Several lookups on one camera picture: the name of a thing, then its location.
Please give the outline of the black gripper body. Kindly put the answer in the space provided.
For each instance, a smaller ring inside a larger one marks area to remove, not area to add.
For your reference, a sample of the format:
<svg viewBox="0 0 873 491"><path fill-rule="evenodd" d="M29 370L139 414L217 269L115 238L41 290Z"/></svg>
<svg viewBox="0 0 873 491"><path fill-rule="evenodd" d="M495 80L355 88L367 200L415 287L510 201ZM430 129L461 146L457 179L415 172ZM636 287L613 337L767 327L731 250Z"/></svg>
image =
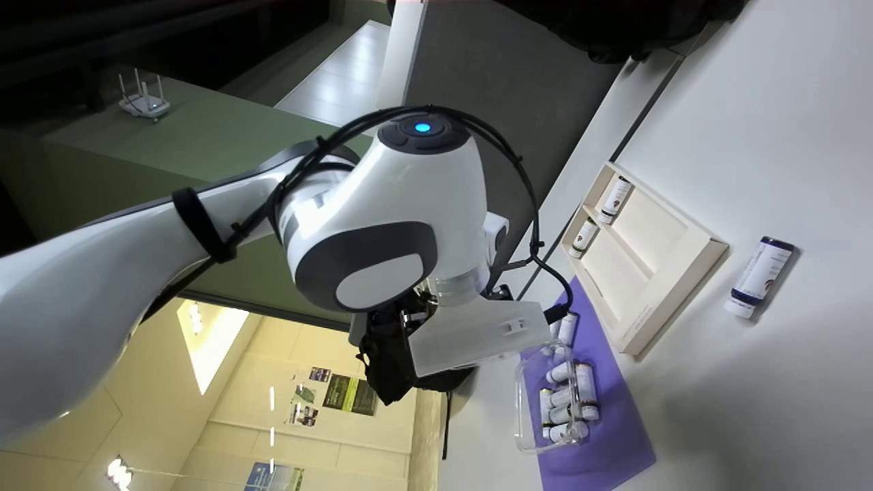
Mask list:
<svg viewBox="0 0 873 491"><path fill-rule="evenodd" d="M371 310L355 314L349 340L364 367L364 382L375 397L390 407L411 388L450 392L456 373L441 370L419 377L411 365L409 335L433 314L427 291L404 291Z"/></svg>

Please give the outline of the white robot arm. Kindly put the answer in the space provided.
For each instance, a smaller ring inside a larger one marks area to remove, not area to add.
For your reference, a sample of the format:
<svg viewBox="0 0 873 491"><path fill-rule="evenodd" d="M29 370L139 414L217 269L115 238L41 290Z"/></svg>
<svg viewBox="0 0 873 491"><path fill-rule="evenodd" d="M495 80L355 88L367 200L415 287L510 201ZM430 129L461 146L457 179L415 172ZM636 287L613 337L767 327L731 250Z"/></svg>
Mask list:
<svg viewBox="0 0 873 491"><path fill-rule="evenodd" d="M242 178L179 187L0 258L0 437L87 397L156 305L272 238L304 299L367 310L486 265L482 122L450 107L349 121Z"/></svg>

